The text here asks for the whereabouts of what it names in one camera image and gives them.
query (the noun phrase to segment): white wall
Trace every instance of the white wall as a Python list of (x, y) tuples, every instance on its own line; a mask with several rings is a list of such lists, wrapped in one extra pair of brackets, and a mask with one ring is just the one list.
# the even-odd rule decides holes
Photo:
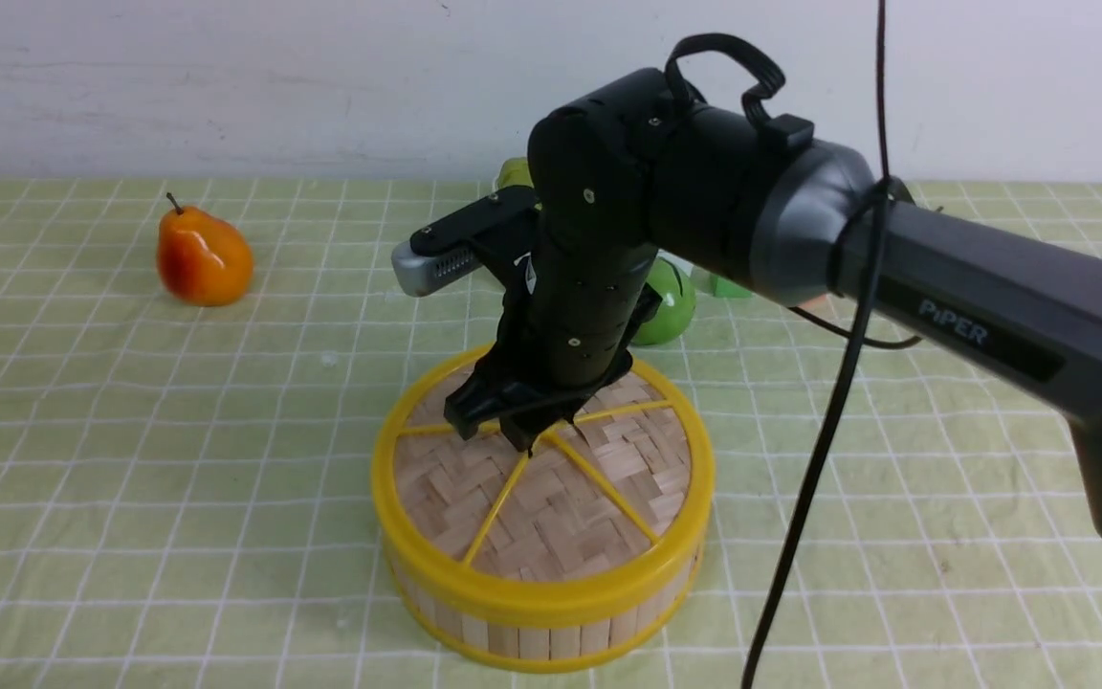
[[(893, 0), (906, 176), (1102, 180), (1102, 0)], [(681, 36), (876, 162), (874, 0), (0, 0), (0, 174), (495, 174), (543, 112)], [(692, 57), (736, 108), (748, 77)]]

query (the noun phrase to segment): table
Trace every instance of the table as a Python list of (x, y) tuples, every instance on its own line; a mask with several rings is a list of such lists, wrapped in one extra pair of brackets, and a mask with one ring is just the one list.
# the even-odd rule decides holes
[[(407, 384), (490, 341), (501, 294), (474, 274), (411, 300), (388, 254), (487, 191), (0, 179), (1, 688), (737, 683), (843, 345), (765, 301), (702, 293), (682, 338), (638, 351), (717, 452), (707, 559), (655, 640), (511, 676), (402, 610), (371, 444)], [(912, 191), (1102, 257), (1102, 185)], [(163, 291), (165, 192), (250, 240), (245, 300)], [(1102, 686), (1102, 541), (1060, 419), (932, 345), (866, 349), (771, 644), (757, 686)]]

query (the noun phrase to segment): black cable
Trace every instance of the black cable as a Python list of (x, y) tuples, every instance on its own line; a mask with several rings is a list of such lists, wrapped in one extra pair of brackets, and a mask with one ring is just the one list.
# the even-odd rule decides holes
[[(828, 332), (831, 332), (832, 335), (840, 335), (841, 337), (844, 337), (844, 340), (852, 338), (852, 332), (844, 330), (843, 327), (840, 327), (835, 323), (830, 322), (830, 320), (817, 316), (810, 313), (810, 311), (801, 309), (801, 306), (790, 306), (789, 310), (793, 311), (793, 313), (796, 313), (797, 315), (800, 315), (801, 317), (809, 320), (809, 322), (813, 323), (814, 325), (822, 327)], [(915, 347), (915, 345), (918, 345), (919, 342), (921, 342), (921, 337), (918, 335), (914, 335), (912, 337), (900, 340), (899, 342), (888, 342), (887, 340), (873, 340), (871, 337), (866, 337), (863, 338), (862, 344), (865, 345), (866, 347), (872, 347), (874, 349), (895, 351), (895, 349), (907, 349), (909, 347)]]
[(849, 389), (852, 387), (854, 373), (857, 370), (857, 358), (861, 354), (862, 345), (866, 341), (866, 326), (869, 325), (871, 314), (874, 313), (874, 289), (878, 286), (879, 273), (883, 267), (883, 244), (887, 234), (887, 212), (888, 212), (888, 185), (892, 183), (890, 165), (888, 165), (887, 152), (887, 115), (884, 106), (884, 66), (887, 62), (887, 47), (885, 47), (885, 36), (887, 36), (887, 0), (878, 0), (878, 32), (876, 32), (876, 105), (878, 106), (878, 143), (879, 162), (882, 163), (883, 176), (875, 185), (874, 193), (874, 225), (869, 233), (869, 260), (866, 266), (866, 280), (862, 283), (861, 292), (857, 295), (857, 313), (853, 315), (852, 336), (849, 344), (844, 346), (844, 357), (840, 363), (840, 373), (836, 375), (835, 387), (831, 389), (831, 399), (828, 401), (828, 409), (823, 415), (823, 426), (819, 429), (819, 437), (814, 443), (814, 451), (810, 454), (810, 463), (806, 467), (806, 475), (801, 480), (801, 489), (797, 503), (793, 505), (793, 516), (788, 524), (785, 543), (781, 547), (781, 555), (777, 562), (777, 571), (773, 575), (773, 583), (768, 590), (768, 599), (765, 601), (765, 610), (759, 616), (759, 625), (756, 628), (756, 636), (750, 642), (750, 650), (747, 654), (747, 664), (743, 668), (743, 689), (750, 689), (756, 680), (756, 669), (759, 666), (759, 658), (771, 633), (773, 618), (777, 615), (777, 606), (781, 594), (785, 592), (785, 584), (788, 583), (793, 567), (793, 555), (797, 552), (797, 545), (801, 540), (801, 531), (806, 528), (806, 518), (810, 509), (810, 502), (813, 500), (814, 492), (819, 485), (819, 478), (823, 475), (823, 463), (828, 459), (828, 450), (831, 449), (832, 438), (835, 438), (836, 428), (840, 426), (841, 415), (844, 413), (844, 401), (847, 400)]

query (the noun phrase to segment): green apple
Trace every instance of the green apple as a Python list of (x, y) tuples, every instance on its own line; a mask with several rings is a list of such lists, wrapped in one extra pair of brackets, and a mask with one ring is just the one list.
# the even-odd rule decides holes
[(678, 266), (657, 257), (646, 282), (661, 295), (657, 313), (635, 333), (631, 344), (639, 347), (665, 345), (682, 335), (695, 315), (695, 286)]

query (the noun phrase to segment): bamboo steamer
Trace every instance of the bamboo steamer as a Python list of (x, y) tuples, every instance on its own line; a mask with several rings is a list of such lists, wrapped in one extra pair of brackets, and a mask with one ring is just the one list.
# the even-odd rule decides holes
[(497, 424), (463, 441), (443, 402), (485, 352), (430, 372), (381, 427), (372, 497), (402, 602), (450, 649), (507, 670), (625, 655), (699, 571), (714, 489), (704, 424), (637, 360), (532, 456)]

